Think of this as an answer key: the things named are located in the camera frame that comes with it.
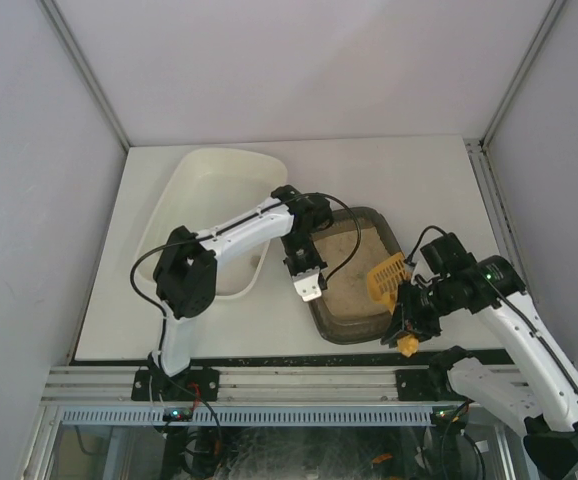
litter box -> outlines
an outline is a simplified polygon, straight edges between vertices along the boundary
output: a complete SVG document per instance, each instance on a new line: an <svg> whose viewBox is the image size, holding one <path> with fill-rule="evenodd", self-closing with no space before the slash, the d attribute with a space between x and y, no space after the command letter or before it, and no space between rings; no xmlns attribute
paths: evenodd
<svg viewBox="0 0 578 480"><path fill-rule="evenodd" d="M154 209L136 259L167 241L181 225L190 231L224 223L254 208L272 190L287 183L284 164L268 155L232 148L201 148L187 154L171 176ZM233 259L218 272L216 299L235 299L254 285L269 242ZM141 283L155 289L153 270L159 254L138 267Z"/></svg>
<svg viewBox="0 0 578 480"><path fill-rule="evenodd" d="M354 259L331 278L323 296L309 302L320 335L341 345L376 340L386 331L391 313L371 300L366 277L373 267L400 252L400 245L382 215L368 207L351 210L362 229L360 249ZM316 249L328 263L325 276L349 255L356 241L356 227L349 213L336 210L333 218L333 226L313 236Z"/></svg>

brown tray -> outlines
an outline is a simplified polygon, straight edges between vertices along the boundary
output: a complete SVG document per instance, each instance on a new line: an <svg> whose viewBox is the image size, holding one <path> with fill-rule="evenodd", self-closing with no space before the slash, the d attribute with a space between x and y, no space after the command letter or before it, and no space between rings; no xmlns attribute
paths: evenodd
<svg viewBox="0 0 578 480"><path fill-rule="evenodd" d="M389 256L400 252L400 245L382 215L368 207L354 207L351 210L358 218L363 231L371 229L372 227L376 228L380 242L384 245L388 254L380 261L386 260ZM336 210L333 212L333 218L333 226L323 232L314 234L313 239L316 243L316 248L318 248L318 240L356 230L355 224L346 210ZM324 272L325 276L328 271L336 267L336 265L332 265L331 262L329 263L329 267ZM367 272L364 272L365 275L373 267L375 267L375 265L368 265ZM345 268L336 273L336 277L339 275L345 275ZM383 335L391 322L391 313L386 308L383 313L369 316L336 316L331 313L323 297L309 302L309 309L311 310L311 314L322 338L340 345L376 340Z"/></svg>

gray wall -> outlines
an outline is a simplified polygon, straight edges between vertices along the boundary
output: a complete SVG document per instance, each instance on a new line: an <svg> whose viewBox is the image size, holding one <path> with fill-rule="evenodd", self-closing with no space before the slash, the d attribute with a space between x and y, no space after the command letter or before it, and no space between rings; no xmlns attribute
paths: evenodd
<svg viewBox="0 0 578 480"><path fill-rule="evenodd" d="M539 310L578 366L578 0L566 7L491 155Z"/></svg>
<svg viewBox="0 0 578 480"><path fill-rule="evenodd" d="M0 480L64 362L123 157L36 3L0 1Z"/></svg>

transparent plastic sheet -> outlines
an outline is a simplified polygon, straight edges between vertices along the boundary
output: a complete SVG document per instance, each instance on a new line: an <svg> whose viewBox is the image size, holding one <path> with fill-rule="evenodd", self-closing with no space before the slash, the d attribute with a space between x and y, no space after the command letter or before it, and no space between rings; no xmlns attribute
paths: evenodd
<svg viewBox="0 0 578 480"><path fill-rule="evenodd" d="M234 443L214 480L378 480L385 476L375 459L391 452L372 440L371 429L250 428Z"/></svg>

